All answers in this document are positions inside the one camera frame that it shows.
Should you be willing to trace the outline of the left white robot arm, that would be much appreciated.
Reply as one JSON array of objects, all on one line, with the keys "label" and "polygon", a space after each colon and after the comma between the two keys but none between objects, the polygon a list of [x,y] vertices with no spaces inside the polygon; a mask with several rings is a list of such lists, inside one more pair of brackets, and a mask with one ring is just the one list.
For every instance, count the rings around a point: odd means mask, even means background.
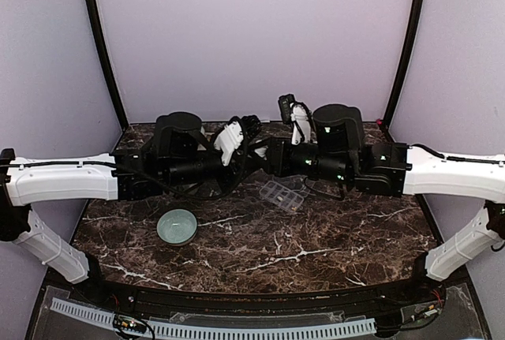
[{"label": "left white robot arm", "polygon": [[48,227],[33,209],[34,203],[137,201],[211,179],[219,184],[219,199],[235,190],[246,167],[244,151],[231,155],[198,151],[189,159],[159,163],[139,151],[36,160],[17,157],[12,148],[6,148],[1,152],[1,240],[29,251],[67,282],[79,286],[94,305],[105,305],[111,299],[111,288],[102,281],[99,261]]}]

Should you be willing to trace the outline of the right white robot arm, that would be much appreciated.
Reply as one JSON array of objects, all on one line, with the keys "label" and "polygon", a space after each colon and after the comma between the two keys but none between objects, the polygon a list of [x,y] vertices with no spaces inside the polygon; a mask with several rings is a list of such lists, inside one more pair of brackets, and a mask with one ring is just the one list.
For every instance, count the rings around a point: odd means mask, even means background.
[{"label": "right white robot arm", "polygon": [[420,271],[402,288],[411,304],[432,292],[433,281],[445,280],[504,239],[504,158],[500,155],[445,155],[422,144],[401,143],[326,152],[318,144],[292,145],[272,138],[263,159],[265,171],[276,177],[300,174],[376,196],[441,194],[484,200],[468,224],[421,256]]}]

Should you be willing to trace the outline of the small white vial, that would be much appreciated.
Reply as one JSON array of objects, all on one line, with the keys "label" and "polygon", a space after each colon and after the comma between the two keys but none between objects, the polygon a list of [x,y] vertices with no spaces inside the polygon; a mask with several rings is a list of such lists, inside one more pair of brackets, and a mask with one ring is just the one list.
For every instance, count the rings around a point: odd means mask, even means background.
[{"label": "small white vial", "polygon": [[261,148],[257,148],[254,150],[254,152],[261,157],[262,159],[267,158],[267,146],[263,146]]}]

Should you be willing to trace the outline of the clear plastic pill organizer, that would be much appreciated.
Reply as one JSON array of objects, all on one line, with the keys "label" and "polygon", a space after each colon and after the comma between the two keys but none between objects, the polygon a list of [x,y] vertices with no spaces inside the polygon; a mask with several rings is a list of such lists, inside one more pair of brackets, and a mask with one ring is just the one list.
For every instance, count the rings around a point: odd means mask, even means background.
[{"label": "clear plastic pill organizer", "polygon": [[[284,211],[298,212],[309,195],[309,188],[304,180],[301,175],[273,177],[260,188],[260,197]],[[281,196],[283,201],[277,200],[278,196]],[[291,210],[293,206],[297,207],[296,211]]]}]

